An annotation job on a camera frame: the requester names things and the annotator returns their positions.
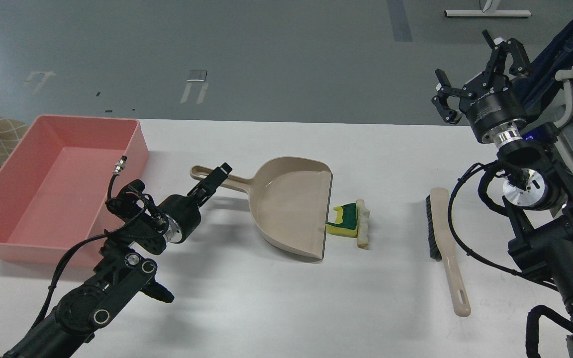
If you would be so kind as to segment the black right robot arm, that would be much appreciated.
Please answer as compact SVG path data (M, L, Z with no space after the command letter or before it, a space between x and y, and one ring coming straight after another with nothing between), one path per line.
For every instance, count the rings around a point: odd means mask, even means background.
M512 88L517 79L534 73L523 45L515 38L494 38L487 30L482 34L490 48L485 68L462 86L454 86L443 70L436 70L432 104L448 124L466 118L478 143L496 147L496 160L471 165L451 190L435 187L429 191L430 256L443 263L453 310L460 316L470 315L471 305L457 248L488 267L557 292L565 312L543 304L530 309L525 351L528 358L541 357L540 321L545 317L567 331L567 352L573 358L573 173L557 150L559 132L554 125L525 132L530 120ZM456 233L455 199L476 173L481 174L480 200L509 221L513 237L507 252L516 268L478 254Z

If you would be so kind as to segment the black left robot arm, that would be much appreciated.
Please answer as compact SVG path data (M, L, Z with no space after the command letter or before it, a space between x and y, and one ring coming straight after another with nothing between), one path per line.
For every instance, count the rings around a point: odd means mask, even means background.
M156 204L139 180L113 194L114 181L123 170L126 157L116 163L105 206L123 224L90 237L68 249L57 263L48 294L36 320L22 340L5 352L5 358L70 358L97 330L107 327L139 293L163 303L174 295L155 279L158 265L135 249L161 254L169 243L184 242L201 222L203 206L229 177L232 168L223 163L213 169L186 195L174 194ZM57 283L74 254L85 245L103 240L100 262L93 275L65 294L49 308Z

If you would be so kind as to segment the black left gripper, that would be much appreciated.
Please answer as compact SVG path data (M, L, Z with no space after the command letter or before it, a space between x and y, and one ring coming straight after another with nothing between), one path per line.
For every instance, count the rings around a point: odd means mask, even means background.
M217 188L228 179L232 168L223 163L208 172L207 168L194 166L190 176L197 177L198 183L187 193L187 196L171 195L160 204L160 210L168 217L169 226L165 233L168 242L184 242L201 222L198 199L210 199Z

